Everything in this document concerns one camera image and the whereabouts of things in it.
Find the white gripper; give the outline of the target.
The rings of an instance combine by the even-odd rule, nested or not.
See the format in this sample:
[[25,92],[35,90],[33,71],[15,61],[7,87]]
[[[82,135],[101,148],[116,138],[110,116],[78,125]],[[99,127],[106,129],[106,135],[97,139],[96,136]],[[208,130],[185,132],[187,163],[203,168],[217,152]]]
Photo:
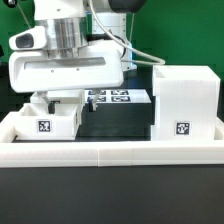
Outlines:
[[90,111],[96,111],[100,88],[118,87],[123,83],[121,50],[113,40],[91,41],[78,48],[72,58],[51,59],[44,49],[47,37],[43,26],[12,36],[9,46],[11,87],[18,93],[41,92],[49,106],[46,91],[94,89]]

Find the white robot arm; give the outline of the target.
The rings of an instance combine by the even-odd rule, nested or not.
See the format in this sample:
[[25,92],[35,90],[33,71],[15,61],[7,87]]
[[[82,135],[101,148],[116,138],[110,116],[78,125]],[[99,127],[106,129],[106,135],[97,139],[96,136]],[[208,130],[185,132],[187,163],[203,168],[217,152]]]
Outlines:
[[35,26],[9,39],[11,87],[18,93],[118,87],[117,43],[87,33],[86,13],[135,13],[146,0],[34,0]]

